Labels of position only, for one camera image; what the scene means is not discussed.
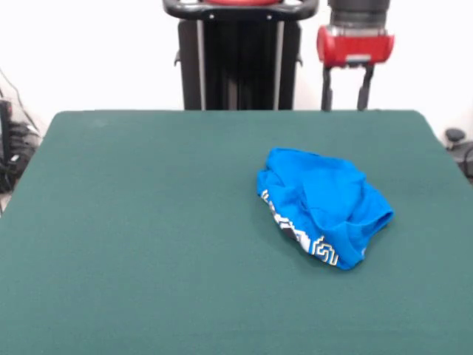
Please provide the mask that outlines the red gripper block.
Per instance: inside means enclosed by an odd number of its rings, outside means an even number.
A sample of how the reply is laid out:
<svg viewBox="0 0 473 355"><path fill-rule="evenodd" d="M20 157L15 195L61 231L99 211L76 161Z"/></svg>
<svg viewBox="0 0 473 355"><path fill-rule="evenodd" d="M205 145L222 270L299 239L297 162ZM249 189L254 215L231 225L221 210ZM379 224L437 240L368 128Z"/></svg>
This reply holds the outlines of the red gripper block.
<svg viewBox="0 0 473 355"><path fill-rule="evenodd" d="M321 110L332 109L333 91L331 71L333 67L380 64L391 56L395 36L384 30L370 32L368 29L348 30L330 25L321 26L317 34L317 53L323 63ZM363 83L358 92L357 110L368 106L374 66L366 66Z"/></svg>

